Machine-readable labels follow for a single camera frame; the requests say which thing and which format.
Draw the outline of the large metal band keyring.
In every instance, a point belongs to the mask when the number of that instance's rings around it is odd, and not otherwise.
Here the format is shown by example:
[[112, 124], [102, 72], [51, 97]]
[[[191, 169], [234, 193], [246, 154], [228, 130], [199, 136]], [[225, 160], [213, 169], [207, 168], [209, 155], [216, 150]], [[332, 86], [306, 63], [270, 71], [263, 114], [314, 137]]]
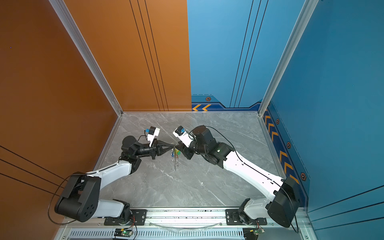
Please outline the large metal band keyring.
[[175, 171], [177, 171], [177, 168], [178, 168], [178, 166], [179, 166], [179, 157], [174, 157], [174, 158], [172, 158], [172, 160], [173, 160], [173, 163], [174, 163], [174, 170]]

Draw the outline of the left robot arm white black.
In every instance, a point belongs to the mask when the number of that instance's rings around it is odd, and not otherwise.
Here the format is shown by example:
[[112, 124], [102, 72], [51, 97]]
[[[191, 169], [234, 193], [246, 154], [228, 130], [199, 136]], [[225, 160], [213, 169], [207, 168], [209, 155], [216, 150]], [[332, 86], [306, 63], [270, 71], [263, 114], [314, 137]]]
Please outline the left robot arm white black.
[[155, 159], [173, 148], [173, 144], [157, 139], [142, 144], [133, 136], [125, 137], [116, 163], [88, 173], [77, 172], [69, 177], [54, 207], [55, 213], [82, 223], [92, 218], [109, 218], [120, 225], [128, 224], [133, 219], [130, 204], [122, 200], [101, 200], [100, 191], [135, 173], [142, 157]]

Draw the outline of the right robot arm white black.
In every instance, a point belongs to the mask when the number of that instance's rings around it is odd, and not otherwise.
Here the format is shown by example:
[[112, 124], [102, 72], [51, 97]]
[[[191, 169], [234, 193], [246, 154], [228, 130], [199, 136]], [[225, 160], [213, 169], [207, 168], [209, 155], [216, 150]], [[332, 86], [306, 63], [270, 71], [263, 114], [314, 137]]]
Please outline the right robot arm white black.
[[264, 195], [263, 199], [243, 201], [238, 208], [242, 224], [251, 225], [256, 219], [270, 217], [280, 226], [290, 227], [301, 205], [299, 184], [292, 178], [283, 179], [251, 163], [230, 141], [218, 142], [211, 130], [212, 127], [204, 125], [191, 132], [177, 127], [173, 132], [179, 139], [176, 148], [189, 160], [200, 155], [208, 163], [236, 174]]

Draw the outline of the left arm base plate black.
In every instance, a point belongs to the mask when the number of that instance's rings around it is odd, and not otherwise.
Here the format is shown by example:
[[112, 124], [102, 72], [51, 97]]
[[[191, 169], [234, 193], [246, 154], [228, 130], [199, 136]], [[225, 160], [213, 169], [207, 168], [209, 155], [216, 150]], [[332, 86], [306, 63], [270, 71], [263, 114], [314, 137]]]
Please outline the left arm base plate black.
[[123, 211], [123, 213], [117, 217], [105, 218], [104, 225], [105, 226], [144, 226], [147, 216], [146, 209], [133, 209]]

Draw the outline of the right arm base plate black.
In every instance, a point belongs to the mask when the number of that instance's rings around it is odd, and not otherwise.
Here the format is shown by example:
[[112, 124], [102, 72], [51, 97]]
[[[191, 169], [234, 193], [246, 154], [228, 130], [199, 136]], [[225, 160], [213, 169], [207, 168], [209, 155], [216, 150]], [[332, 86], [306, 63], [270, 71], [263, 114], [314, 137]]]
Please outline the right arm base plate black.
[[266, 226], [266, 218], [251, 219], [244, 212], [238, 209], [226, 209], [226, 221], [228, 226], [249, 225], [249, 226]]

